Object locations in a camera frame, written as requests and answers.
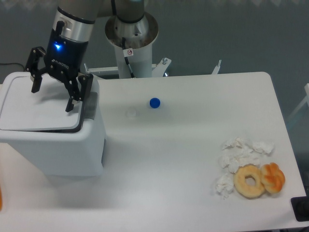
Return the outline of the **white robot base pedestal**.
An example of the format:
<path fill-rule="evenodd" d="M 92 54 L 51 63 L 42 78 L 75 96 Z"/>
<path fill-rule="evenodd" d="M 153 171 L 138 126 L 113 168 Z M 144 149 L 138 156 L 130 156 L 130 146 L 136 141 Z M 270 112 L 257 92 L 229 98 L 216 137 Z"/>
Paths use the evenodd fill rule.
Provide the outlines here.
<path fill-rule="evenodd" d="M 120 79 L 152 76 L 152 45 L 158 23 L 149 13 L 135 23 L 112 16 L 106 23 L 107 40 L 113 46 Z"/>

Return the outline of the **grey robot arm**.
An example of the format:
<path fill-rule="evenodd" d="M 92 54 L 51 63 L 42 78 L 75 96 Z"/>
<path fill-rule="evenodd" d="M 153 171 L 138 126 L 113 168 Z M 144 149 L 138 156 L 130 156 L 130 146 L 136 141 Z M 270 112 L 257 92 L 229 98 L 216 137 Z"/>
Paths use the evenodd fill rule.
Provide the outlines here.
<path fill-rule="evenodd" d="M 140 38 L 148 32 L 142 0 L 59 1 L 47 48 L 32 48 L 26 63 L 25 70 L 33 81 L 32 93 L 40 90 L 42 77 L 47 73 L 63 83 L 69 93 L 66 112 L 73 110 L 76 102 L 85 100 L 93 77 L 82 74 L 80 66 L 95 21 L 105 16 L 115 19 L 114 31 L 123 48 L 133 39 L 129 32 L 136 29 Z"/>

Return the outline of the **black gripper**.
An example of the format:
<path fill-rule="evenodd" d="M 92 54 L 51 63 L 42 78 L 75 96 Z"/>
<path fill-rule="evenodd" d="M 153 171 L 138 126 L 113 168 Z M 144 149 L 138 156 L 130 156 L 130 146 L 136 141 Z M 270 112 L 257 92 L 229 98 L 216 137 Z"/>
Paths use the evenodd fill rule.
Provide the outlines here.
<path fill-rule="evenodd" d="M 69 40 L 52 33 L 46 51 L 41 46 L 32 48 L 25 66 L 33 82 L 31 92 L 40 90 L 42 75 L 47 73 L 64 83 L 69 93 L 66 112 L 74 109 L 74 102 L 86 100 L 94 78 L 92 74 L 79 73 L 87 46 L 88 42 Z M 40 59 L 44 66 L 39 69 Z"/>

